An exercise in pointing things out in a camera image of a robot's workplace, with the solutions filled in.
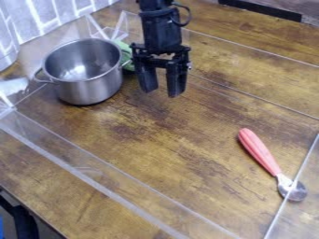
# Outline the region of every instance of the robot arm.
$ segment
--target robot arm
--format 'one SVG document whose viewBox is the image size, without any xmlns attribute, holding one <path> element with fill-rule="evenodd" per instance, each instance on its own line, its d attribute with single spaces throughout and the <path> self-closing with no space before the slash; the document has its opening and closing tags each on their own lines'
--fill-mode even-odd
<svg viewBox="0 0 319 239">
<path fill-rule="evenodd" d="M 130 44 L 132 60 L 138 77 L 140 88 L 150 92 L 158 87 L 156 68 L 165 69 L 168 96 L 176 97 L 185 90 L 189 69 L 189 48 L 181 46 L 180 27 L 190 20 L 189 8 L 172 0 L 140 0 L 140 20 L 144 44 Z M 178 9 L 189 13 L 185 23 L 178 21 Z M 161 54 L 172 55 L 170 60 L 161 59 Z"/>
</svg>

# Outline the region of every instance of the white brick wall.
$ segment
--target white brick wall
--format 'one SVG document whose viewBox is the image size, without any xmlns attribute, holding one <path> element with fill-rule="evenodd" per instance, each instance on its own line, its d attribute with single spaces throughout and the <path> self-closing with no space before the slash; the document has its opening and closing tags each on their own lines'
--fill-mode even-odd
<svg viewBox="0 0 319 239">
<path fill-rule="evenodd" d="M 38 35 L 48 33 L 57 26 L 78 18 L 117 0 L 0 0 L 6 5 L 7 13 L 22 44 Z"/>
<path fill-rule="evenodd" d="M 0 71 L 20 44 L 117 0 L 0 0 Z"/>
</svg>

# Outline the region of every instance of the red spoon handle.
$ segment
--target red spoon handle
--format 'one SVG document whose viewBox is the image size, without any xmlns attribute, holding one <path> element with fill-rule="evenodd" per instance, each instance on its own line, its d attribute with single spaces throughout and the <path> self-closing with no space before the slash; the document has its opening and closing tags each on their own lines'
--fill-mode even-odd
<svg viewBox="0 0 319 239">
<path fill-rule="evenodd" d="M 276 176 L 277 174 L 280 174 L 281 170 L 274 161 L 274 158 L 254 133 L 248 129 L 241 129 L 238 131 L 238 140 L 244 148 L 252 154 L 253 158 L 262 165 L 270 175 Z"/>
</svg>

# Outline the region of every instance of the wooden surface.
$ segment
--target wooden surface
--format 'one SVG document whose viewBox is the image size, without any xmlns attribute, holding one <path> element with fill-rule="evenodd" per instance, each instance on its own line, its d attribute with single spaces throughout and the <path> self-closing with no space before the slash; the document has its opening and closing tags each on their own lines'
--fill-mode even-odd
<svg viewBox="0 0 319 239">
<path fill-rule="evenodd" d="M 284 9 L 319 19 L 319 3 L 314 0 L 245 0 L 245 2 Z"/>
<path fill-rule="evenodd" d="M 319 62 L 314 28 L 208 1 L 181 2 L 193 10 L 189 29 L 296 60 Z M 98 23 L 106 24 L 120 9 L 137 12 L 133 1 L 121 1 L 94 14 Z M 25 48 L 36 49 L 44 39 Z M 178 98 L 166 98 L 162 77 L 160 89 L 144 94 L 130 76 L 120 92 L 98 105 L 65 105 L 52 86 L 45 86 L 17 110 L 240 237 L 261 238 L 281 199 L 273 178 L 237 144 L 237 130 L 254 130 L 284 172 L 294 176 L 319 130 L 317 119 L 304 115 L 319 114 L 312 90 L 319 84 L 317 72 L 250 49 L 233 49 L 198 36 L 193 39 L 196 77 L 189 77 L 186 92 Z M 25 67 L 22 60 L 1 77 L 28 75 L 36 69 L 37 63 Z M 242 65 L 249 71 L 238 71 Z M 274 72 L 296 84 L 269 77 Z M 260 94 L 304 114 L 229 87 Z M 1 187 L 65 237 L 168 237 L 9 135 L 0 135 Z"/>
</svg>

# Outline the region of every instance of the blue object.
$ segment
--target blue object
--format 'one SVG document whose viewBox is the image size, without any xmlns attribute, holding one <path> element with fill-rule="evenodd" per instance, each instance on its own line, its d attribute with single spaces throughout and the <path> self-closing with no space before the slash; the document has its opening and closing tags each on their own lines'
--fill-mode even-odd
<svg viewBox="0 0 319 239">
<path fill-rule="evenodd" d="M 0 217 L 0 239 L 5 239 L 3 237 L 3 227 L 2 227 L 2 218 Z"/>
</svg>

